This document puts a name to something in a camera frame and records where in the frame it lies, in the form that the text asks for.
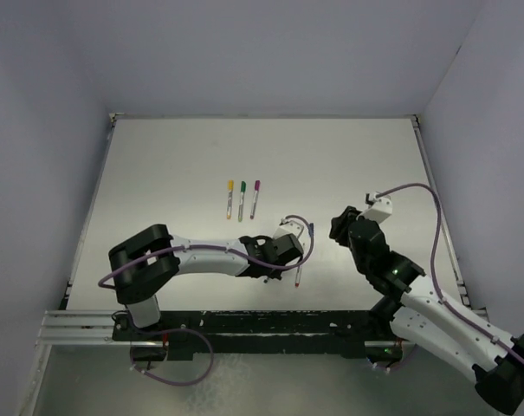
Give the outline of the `purple pen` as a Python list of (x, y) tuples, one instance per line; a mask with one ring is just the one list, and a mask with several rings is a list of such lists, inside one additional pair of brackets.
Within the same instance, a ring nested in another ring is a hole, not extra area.
[(249, 213), (249, 218), (250, 219), (254, 219), (255, 218), (258, 198), (259, 198), (259, 192), (253, 191), (252, 204), (251, 204), (250, 213)]

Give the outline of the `green pen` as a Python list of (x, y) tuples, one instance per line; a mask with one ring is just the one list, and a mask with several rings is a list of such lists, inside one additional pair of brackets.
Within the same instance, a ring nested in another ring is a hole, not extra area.
[(241, 186), (240, 186), (239, 205), (238, 205), (238, 213), (237, 213), (238, 222), (242, 222), (243, 221), (245, 193), (246, 192), (241, 192)]

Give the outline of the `yellow pen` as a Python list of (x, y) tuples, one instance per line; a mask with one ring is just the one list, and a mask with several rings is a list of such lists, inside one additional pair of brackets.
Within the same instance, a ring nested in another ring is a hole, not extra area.
[(233, 191), (228, 190), (227, 186), (227, 205), (226, 205), (226, 218), (231, 219), (232, 218), (232, 207), (233, 207)]

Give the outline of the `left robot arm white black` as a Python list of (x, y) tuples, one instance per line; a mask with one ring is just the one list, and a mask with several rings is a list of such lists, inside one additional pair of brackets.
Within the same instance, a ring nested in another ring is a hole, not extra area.
[(243, 236), (203, 241), (169, 233), (155, 224), (108, 252), (117, 301), (133, 319), (133, 331), (144, 340), (159, 336), (163, 323), (157, 293), (173, 277), (221, 274), (281, 279), (285, 269), (306, 257), (306, 227), (284, 219), (273, 236)]

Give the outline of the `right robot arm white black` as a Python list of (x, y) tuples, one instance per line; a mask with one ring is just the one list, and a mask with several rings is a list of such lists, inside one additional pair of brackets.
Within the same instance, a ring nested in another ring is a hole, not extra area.
[(332, 219), (329, 233), (350, 250), (358, 273), (382, 296), (372, 310), (371, 332), (414, 342), (473, 382), (496, 411), (515, 414), (524, 400), (524, 334), (487, 322), (391, 250), (379, 226), (386, 217), (348, 206)]

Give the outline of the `red pen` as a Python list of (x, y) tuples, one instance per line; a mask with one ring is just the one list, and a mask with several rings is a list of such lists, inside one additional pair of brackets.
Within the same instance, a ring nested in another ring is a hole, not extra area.
[(295, 278), (294, 278), (294, 287), (296, 289), (298, 289), (301, 284), (301, 273), (302, 273), (302, 267), (300, 266), (297, 268), (296, 273), (295, 273)]

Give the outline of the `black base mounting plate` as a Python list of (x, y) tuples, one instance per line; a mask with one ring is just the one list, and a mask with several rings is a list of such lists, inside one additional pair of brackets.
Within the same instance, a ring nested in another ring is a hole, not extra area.
[(136, 329), (129, 314), (112, 315), (113, 340), (129, 342), (137, 361), (189, 361), (194, 354), (331, 354), (389, 364), (401, 341), (367, 310), (164, 311)]

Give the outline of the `aluminium frame rail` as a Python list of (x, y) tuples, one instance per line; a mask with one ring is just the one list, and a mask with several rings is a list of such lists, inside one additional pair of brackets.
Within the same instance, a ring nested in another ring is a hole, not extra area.
[[(46, 314), (41, 338), (54, 345), (131, 345), (113, 340), (112, 315), (121, 307), (97, 282), (109, 270), (110, 248), (152, 223), (207, 241), (269, 234), (289, 213), (314, 223), (314, 236), (305, 238), (311, 257), (298, 289), (293, 271), (280, 283), (221, 274), (176, 277), (158, 294), (162, 312), (373, 312), (378, 293), (328, 237), (330, 220), (366, 192), (427, 178), (417, 129), (407, 119), (119, 120), (75, 260), (68, 305)], [(247, 188), (238, 222), (241, 181)]]

